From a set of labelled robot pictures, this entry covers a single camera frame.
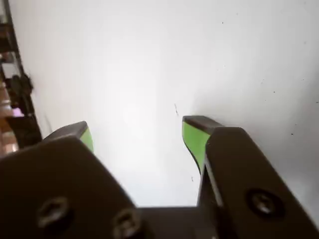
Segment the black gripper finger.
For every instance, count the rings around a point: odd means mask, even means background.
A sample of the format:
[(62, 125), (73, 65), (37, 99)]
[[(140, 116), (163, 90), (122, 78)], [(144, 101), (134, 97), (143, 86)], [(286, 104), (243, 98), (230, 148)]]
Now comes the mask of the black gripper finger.
[(215, 238), (318, 238), (308, 214), (243, 128), (184, 116), (182, 139), (198, 167), (197, 204), (213, 215)]
[(145, 239), (112, 174), (77, 137), (45, 140), (0, 160), (3, 239)]

